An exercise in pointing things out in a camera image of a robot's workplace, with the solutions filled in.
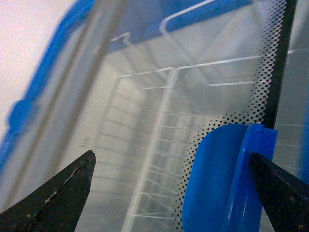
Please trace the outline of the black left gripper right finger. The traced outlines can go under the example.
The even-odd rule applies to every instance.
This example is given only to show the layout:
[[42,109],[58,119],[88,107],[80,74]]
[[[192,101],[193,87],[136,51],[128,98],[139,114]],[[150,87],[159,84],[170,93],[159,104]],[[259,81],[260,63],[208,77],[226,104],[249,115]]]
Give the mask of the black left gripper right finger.
[[250,169],[258,196],[276,232],[309,230],[309,186],[264,156],[254,153]]

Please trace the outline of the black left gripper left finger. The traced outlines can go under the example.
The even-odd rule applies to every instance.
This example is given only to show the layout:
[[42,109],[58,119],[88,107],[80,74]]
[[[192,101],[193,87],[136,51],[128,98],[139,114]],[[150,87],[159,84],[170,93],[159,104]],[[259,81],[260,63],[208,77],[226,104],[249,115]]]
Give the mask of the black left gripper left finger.
[[73,232],[88,198],[96,156],[88,150],[0,215],[2,232]]

